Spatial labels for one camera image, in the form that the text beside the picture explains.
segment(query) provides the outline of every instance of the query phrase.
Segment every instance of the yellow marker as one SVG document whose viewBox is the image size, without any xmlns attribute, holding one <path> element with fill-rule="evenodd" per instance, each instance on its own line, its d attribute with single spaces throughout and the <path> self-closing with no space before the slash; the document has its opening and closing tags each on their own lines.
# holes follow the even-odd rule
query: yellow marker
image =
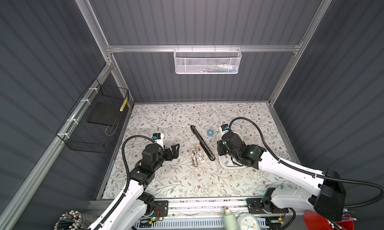
<svg viewBox="0 0 384 230">
<path fill-rule="evenodd" d="M 125 98 L 124 102 L 121 105 L 120 112 L 124 110 L 125 106 L 127 105 L 127 102 L 128 102 L 128 98 Z"/>
</svg>

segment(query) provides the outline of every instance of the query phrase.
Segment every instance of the dark gray wall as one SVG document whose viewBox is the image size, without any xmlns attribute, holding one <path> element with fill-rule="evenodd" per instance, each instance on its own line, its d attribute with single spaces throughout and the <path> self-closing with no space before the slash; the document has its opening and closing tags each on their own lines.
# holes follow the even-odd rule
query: dark gray wall
<svg viewBox="0 0 384 230">
<path fill-rule="evenodd" d="M 0 0 L 0 52 L 2 212 L 105 61 L 74 0 Z M 15 229 L 86 208 L 110 157 L 64 148 Z"/>
<path fill-rule="evenodd" d="M 173 53 L 114 53 L 135 102 L 268 100 L 292 53 L 243 53 L 238 74 L 176 74 Z"/>
<path fill-rule="evenodd" d="M 89 1 L 110 45 L 286 45 L 321 0 Z M 135 102 L 267 100 L 290 55 L 243 53 L 238 74 L 202 76 L 177 75 L 172 54 L 115 54 Z"/>
<path fill-rule="evenodd" d="M 384 0 L 334 0 L 276 102 L 305 166 L 384 185 Z M 346 203 L 378 191 L 345 184 Z M 384 201 L 354 209 L 383 229 Z"/>
</svg>

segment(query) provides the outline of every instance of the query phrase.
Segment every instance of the floral patterned surface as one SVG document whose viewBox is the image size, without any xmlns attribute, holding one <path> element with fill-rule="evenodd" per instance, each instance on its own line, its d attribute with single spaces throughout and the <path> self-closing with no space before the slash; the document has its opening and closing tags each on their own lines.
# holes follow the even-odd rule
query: floral patterned surface
<svg viewBox="0 0 384 230">
<path fill-rule="evenodd" d="M 217 154 L 216 135 L 219 127 L 235 117 L 247 117 L 261 128 L 265 141 L 280 157 L 290 160 L 286 147 L 276 128 L 266 103 L 195 103 L 195 104 L 147 104 L 135 105 L 124 138 L 131 135 L 151 137 L 164 133 L 164 144 L 170 147 L 180 144 L 179 158 L 165 161 L 156 171 L 156 176 L 146 191 L 157 198 L 172 197 L 226 197 L 263 195 L 268 187 L 298 189 L 277 175 L 246 167 L 241 170 L 225 170 L 220 166 Z M 190 129 L 195 125 L 216 160 L 210 161 L 204 153 L 205 162 L 192 165 L 191 149 L 199 143 Z M 207 130 L 213 129 L 213 137 Z M 251 123 L 238 120 L 233 131 L 243 136 L 246 144 L 263 146 L 257 129 Z M 129 169 L 141 159 L 141 152 L 149 141 L 142 138 L 127 142 L 125 154 Z M 126 181 L 125 168 L 119 151 L 103 199 L 114 199 Z"/>
</svg>

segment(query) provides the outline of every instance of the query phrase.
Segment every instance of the red cup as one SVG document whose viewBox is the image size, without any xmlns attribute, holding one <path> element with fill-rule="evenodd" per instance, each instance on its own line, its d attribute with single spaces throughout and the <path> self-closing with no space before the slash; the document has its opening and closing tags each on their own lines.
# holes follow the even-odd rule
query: red cup
<svg viewBox="0 0 384 230">
<path fill-rule="evenodd" d="M 309 230 L 334 230 L 329 224 L 326 218 L 320 216 L 317 212 L 306 211 L 304 213 L 304 222 Z M 345 227 L 348 230 L 354 230 L 355 224 L 353 221 L 338 223 L 339 225 Z"/>
</svg>

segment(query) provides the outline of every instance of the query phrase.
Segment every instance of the clock face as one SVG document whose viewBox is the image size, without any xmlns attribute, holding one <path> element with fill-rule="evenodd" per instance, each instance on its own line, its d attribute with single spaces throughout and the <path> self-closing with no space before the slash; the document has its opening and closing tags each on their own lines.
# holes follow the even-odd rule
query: clock face
<svg viewBox="0 0 384 230">
<path fill-rule="evenodd" d="M 240 222 L 241 230 L 258 230 L 257 222 L 255 218 L 245 217 Z"/>
</svg>

